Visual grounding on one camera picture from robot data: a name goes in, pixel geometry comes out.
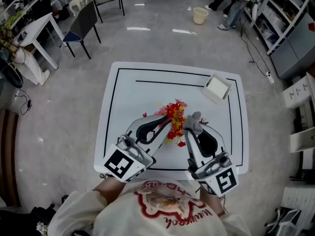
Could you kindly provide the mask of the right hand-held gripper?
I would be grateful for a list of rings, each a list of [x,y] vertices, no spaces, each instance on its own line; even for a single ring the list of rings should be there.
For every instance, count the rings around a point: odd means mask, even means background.
[[[225,151],[222,135],[209,126],[203,126],[202,147],[193,131],[184,130],[189,152],[189,172],[206,193],[223,196],[238,184],[236,166]],[[216,156],[205,163],[207,156]]]

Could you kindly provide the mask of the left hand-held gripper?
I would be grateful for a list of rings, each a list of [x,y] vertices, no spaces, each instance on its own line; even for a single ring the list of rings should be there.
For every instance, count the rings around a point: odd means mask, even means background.
[[[122,135],[119,142],[111,145],[105,153],[102,162],[105,174],[120,182],[130,182],[147,171],[156,162],[151,155],[163,144],[171,127],[171,120],[163,115],[135,120],[126,135]],[[134,141],[141,142],[141,147]]]

